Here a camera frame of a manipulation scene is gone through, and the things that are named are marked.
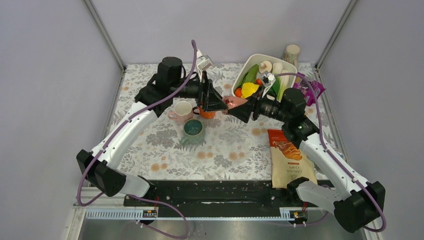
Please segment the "orange mug black handle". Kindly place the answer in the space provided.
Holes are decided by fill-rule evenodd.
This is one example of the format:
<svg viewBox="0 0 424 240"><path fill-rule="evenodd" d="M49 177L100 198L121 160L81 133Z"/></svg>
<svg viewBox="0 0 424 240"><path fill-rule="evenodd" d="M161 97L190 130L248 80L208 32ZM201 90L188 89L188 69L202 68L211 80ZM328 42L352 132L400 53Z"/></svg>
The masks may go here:
<svg viewBox="0 0 424 240"><path fill-rule="evenodd" d="M192 108L192 113L194 115L199 115L204 119L213 119L216 116L215 111L204 111L202 108L195 106Z"/></svg>

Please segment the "small pink cup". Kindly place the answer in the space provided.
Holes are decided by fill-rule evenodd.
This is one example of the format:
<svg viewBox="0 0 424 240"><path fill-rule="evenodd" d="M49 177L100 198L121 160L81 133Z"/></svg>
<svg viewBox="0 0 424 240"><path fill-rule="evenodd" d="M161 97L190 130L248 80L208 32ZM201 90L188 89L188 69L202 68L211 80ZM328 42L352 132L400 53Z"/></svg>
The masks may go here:
<svg viewBox="0 0 424 240"><path fill-rule="evenodd" d="M227 105L228 109L239 107L248 102L247 99L236 96L223 96L222 101Z"/></svg>

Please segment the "pink white mug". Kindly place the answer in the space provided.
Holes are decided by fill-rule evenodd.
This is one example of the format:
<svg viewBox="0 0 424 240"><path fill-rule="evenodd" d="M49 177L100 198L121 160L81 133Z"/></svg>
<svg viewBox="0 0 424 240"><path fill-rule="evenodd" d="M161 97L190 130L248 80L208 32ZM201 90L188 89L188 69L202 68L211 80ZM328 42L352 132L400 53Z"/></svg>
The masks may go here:
<svg viewBox="0 0 424 240"><path fill-rule="evenodd" d="M192 109L193 107L190 102L179 101L175 104L173 110L170 111L167 116L170 120L177 124L183 125L185 122L194 117Z"/></svg>

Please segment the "teal green ceramic mug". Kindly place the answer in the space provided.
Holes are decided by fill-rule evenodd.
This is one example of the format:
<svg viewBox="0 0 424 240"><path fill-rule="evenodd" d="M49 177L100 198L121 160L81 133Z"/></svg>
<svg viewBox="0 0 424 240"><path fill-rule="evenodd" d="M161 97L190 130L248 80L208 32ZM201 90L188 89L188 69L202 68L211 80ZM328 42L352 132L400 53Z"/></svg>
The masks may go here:
<svg viewBox="0 0 424 240"><path fill-rule="evenodd" d="M205 127L198 119L187 120L182 128L183 136L179 141L180 145L186 144L200 144L205 139Z"/></svg>

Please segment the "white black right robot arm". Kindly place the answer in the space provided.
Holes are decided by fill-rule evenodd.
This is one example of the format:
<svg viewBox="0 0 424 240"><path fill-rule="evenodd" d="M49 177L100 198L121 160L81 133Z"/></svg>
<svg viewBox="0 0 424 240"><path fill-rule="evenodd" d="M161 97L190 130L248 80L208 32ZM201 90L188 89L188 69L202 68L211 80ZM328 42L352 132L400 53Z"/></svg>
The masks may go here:
<svg viewBox="0 0 424 240"><path fill-rule="evenodd" d="M302 178L291 182L287 201L293 206L308 202L331 213L349 233L363 228L380 233L387 227L384 215L386 190L369 182L350 167L324 140L322 127L305 115L306 101L299 89L287 88L282 100L270 100L258 90L242 104L230 106L227 113L247 123L258 116L281 121L285 138L316 164L335 190Z"/></svg>

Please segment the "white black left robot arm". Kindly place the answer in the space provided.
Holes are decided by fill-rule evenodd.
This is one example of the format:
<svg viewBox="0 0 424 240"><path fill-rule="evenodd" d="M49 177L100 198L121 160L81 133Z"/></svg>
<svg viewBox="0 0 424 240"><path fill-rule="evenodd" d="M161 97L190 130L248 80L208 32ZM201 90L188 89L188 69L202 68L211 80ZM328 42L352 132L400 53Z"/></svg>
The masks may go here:
<svg viewBox="0 0 424 240"><path fill-rule="evenodd" d="M162 59L146 86L134 98L134 103L117 126L92 150L81 150L76 160L85 180L102 194L113 197L118 193L136 195L144 206L152 204L155 192L141 176L118 170L120 161L140 133L155 122L173 104L174 98L194 99L204 112L226 110L222 96L207 77L212 60L200 54L189 72L182 60L168 56Z"/></svg>

